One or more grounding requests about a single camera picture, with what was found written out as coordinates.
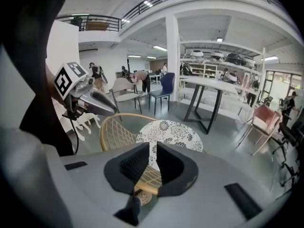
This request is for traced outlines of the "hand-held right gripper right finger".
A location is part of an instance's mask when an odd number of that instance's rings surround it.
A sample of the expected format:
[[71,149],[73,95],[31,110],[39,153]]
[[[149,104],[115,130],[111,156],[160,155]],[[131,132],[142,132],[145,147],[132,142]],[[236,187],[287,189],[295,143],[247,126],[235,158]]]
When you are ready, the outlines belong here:
[[159,197],[179,196],[185,193],[197,180],[199,169],[189,157],[157,142],[156,162],[161,174]]

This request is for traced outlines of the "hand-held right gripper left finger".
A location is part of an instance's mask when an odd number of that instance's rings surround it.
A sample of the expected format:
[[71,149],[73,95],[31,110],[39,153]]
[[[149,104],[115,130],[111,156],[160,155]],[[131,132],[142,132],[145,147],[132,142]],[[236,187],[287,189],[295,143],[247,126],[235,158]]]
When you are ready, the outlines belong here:
[[110,159],[104,166],[104,176],[111,187],[117,192],[133,194],[135,185],[148,166],[149,154],[149,143],[144,142]]

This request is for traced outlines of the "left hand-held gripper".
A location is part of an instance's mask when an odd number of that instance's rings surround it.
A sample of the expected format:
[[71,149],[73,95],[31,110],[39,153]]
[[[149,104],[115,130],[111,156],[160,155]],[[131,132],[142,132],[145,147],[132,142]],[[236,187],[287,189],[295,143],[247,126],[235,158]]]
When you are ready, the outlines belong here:
[[95,79],[77,62],[62,64],[54,86],[66,106],[64,117],[75,121],[84,113],[112,116],[117,112],[114,101],[95,89],[94,82]]

